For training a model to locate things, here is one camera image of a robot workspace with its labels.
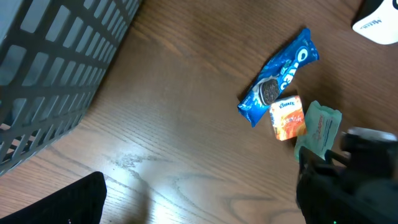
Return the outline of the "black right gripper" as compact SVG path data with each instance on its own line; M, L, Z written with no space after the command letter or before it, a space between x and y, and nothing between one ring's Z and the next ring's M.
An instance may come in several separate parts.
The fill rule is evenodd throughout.
M299 179L323 175L347 193L374 179L391 179L397 159L397 136L368 128L353 127L342 134L340 149L347 156L327 149L323 156L302 146L299 150Z

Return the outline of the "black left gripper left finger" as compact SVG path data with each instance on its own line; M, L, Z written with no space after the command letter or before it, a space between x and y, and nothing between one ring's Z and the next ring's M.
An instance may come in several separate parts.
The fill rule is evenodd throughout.
M99 224L106 194L104 175L96 171L1 218L1 224Z

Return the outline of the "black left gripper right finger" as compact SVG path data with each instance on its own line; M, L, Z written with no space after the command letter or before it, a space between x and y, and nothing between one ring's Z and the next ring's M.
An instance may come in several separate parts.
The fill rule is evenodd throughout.
M307 223L397 224L397 182L375 179L352 194L331 177L303 176L297 202Z

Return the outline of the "green wet tissue pack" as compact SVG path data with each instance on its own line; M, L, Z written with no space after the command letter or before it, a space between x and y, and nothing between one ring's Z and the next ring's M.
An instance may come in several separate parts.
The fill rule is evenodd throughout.
M333 147L341 120L340 111L322 106L318 101L311 102L305 114L307 133L297 138L294 148L296 160L302 146L324 159L326 151Z

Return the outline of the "orange tissue pack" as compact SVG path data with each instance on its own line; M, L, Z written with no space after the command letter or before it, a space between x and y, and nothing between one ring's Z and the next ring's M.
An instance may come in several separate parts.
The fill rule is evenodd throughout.
M307 133L302 102L298 95L275 101L270 107L276 139L285 141Z

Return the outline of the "blue oreo cookie pack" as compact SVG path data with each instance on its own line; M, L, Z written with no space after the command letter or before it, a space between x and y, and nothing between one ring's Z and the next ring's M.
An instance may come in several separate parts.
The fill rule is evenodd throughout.
M237 105L239 113L255 127L271 104L290 85L297 70L319 58L318 50L311 40L311 30L304 28L263 66Z

